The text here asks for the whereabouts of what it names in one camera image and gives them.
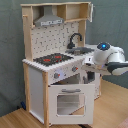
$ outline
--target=backsplash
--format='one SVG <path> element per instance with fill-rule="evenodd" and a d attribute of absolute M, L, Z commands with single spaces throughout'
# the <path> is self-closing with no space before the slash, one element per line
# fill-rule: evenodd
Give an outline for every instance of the backsplash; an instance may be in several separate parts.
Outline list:
<path fill-rule="evenodd" d="M 31 31 L 33 58 L 49 53 L 66 50 L 73 33 L 78 33 L 79 22 L 35 27 Z M 78 46 L 78 36 L 73 38 L 73 43 Z"/>

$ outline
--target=white robot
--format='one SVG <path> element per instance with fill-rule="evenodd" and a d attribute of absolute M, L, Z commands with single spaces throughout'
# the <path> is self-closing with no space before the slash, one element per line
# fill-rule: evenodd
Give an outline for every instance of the white robot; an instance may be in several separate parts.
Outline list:
<path fill-rule="evenodd" d="M 106 42 L 98 44 L 92 61 L 98 66 L 107 65 L 107 70 L 112 75 L 121 75 L 128 71 L 128 61 L 125 61 L 124 50 Z"/>

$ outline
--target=knob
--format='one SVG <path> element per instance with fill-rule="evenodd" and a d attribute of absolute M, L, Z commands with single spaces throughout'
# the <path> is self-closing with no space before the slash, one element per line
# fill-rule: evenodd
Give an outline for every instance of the knob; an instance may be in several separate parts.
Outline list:
<path fill-rule="evenodd" d="M 55 74 L 54 74 L 54 78 L 55 78 L 55 79 L 59 78 L 59 76 L 60 76 L 60 74 L 58 74 L 58 73 L 55 73 Z"/>
<path fill-rule="evenodd" d="M 77 67 L 73 67 L 72 71 L 75 72 L 78 68 Z"/>

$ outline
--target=oven door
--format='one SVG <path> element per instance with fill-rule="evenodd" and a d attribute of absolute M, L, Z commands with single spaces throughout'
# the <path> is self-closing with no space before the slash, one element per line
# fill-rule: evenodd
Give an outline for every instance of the oven door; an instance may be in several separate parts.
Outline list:
<path fill-rule="evenodd" d="M 49 123 L 92 124 L 94 84 L 51 85 Z"/>

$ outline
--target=oven handle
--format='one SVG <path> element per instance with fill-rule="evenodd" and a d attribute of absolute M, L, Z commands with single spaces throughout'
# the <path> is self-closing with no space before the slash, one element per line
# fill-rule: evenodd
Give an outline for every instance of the oven handle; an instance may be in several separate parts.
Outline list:
<path fill-rule="evenodd" d="M 76 89 L 76 90 L 66 90 L 66 89 L 62 89 L 62 92 L 75 93 L 75 92 L 81 92 L 81 90 L 80 90 L 80 89 Z"/>

